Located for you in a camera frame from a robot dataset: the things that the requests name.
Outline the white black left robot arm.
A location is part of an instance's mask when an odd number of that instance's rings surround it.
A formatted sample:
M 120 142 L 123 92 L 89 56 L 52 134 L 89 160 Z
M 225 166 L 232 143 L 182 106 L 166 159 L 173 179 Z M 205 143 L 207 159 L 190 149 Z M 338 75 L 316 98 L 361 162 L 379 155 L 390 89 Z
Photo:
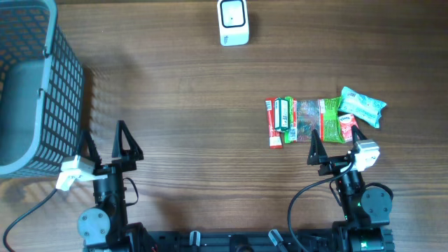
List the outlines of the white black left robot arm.
M 142 223 L 128 223 L 127 207 L 135 202 L 125 200 L 125 172 L 137 169 L 144 154 L 123 120 L 116 125 L 112 162 L 102 164 L 95 143 L 83 130 L 76 154 L 93 162 L 95 206 L 78 219 L 78 232 L 84 238 L 84 251 L 157 251 L 158 245 Z

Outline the small orange candy box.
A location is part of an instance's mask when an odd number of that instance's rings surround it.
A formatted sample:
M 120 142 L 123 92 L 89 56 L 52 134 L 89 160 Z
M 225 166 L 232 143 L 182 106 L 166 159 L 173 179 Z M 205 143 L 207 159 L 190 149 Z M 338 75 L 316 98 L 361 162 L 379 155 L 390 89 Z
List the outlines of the small orange candy box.
M 340 132 L 345 143 L 353 140 L 351 128 L 358 126 L 354 114 L 348 113 L 338 117 Z

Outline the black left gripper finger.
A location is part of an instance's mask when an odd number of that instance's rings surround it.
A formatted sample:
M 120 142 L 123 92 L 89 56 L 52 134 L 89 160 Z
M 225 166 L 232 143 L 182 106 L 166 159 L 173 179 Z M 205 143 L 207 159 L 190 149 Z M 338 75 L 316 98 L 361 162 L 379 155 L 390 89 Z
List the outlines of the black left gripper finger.
M 77 154 L 89 161 L 94 162 L 96 167 L 102 163 L 102 159 L 97 151 L 95 142 L 88 130 L 82 130 L 77 145 Z
M 123 162 L 136 162 L 144 158 L 142 149 L 130 133 L 124 120 L 119 120 L 116 125 L 112 158 L 115 161 Z

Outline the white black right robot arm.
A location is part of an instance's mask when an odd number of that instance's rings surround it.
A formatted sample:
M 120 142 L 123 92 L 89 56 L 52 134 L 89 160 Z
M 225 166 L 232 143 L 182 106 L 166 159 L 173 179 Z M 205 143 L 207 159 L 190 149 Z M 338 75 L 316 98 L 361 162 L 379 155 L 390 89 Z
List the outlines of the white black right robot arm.
M 318 165 L 320 176 L 331 175 L 336 189 L 332 194 L 342 207 L 345 220 L 332 224 L 333 251 L 395 250 L 390 223 L 392 190 L 381 183 L 366 183 L 362 173 L 372 167 L 380 152 L 376 142 L 352 127 L 353 148 L 346 155 L 330 157 L 317 130 L 311 133 L 307 163 Z

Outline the green white gum box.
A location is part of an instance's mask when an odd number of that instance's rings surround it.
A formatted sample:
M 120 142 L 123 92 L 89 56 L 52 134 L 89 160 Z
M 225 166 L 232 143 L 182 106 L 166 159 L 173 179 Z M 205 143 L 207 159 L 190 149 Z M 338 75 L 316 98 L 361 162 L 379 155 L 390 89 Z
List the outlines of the green white gum box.
M 274 129 L 278 132 L 289 129 L 289 101 L 280 97 L 274 100 Z

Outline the teal tissue packet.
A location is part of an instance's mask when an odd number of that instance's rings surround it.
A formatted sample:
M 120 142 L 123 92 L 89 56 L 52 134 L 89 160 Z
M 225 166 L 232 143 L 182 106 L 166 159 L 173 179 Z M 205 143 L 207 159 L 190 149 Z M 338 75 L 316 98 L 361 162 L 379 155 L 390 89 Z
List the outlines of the teal tissue packet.
M 379 121 L 382 109 L 387 106 L 386 102 L 359 94 L 349 87 L 342 88 L 341 98 L 340 112 L 351 113 L 375 129 L 380 128 Z

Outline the green snack bag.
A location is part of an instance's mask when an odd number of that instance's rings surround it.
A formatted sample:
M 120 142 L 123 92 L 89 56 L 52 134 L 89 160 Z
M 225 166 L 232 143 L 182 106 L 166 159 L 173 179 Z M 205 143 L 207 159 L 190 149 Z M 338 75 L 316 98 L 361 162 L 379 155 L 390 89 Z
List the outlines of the green snack bag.
M 289 105 L 286 144 L 310 141 L 313 130 L 317 130 L 322 141 L 345 143 L 338 119 L 341 97 L 308 100 L 285 97 L 285 100 Z

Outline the red snack stick packet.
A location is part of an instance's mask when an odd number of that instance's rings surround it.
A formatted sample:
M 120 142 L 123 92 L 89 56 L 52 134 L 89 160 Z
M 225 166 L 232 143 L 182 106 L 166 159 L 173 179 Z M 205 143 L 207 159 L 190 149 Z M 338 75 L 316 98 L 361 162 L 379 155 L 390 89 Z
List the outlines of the red snack stick packet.
M 267 109 L 269 147 L 271 149 L 278 149 L 278 148 L 283 148 L 283 144 L 281 142 L 280 132 L 276 131 L 274 128 L 274 100 L 275 100 L 275 97 L 266 98 L 265 105 L 266 105 L 266 109 Z

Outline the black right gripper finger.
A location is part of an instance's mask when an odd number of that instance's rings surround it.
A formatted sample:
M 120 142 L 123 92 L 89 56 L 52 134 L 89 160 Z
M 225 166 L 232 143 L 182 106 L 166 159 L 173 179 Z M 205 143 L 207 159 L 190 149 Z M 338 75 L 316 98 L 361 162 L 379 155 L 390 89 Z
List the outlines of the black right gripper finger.
M 359 130 L 356 125 L 351 127 L 352 142 L 356 144 L 358 141 L 367 140 L 368 138 Z
M 328 161 L 326 150 L 316 129 L 311 132 L 311 146 L 307 156 L 308 165 L 322 165 Z

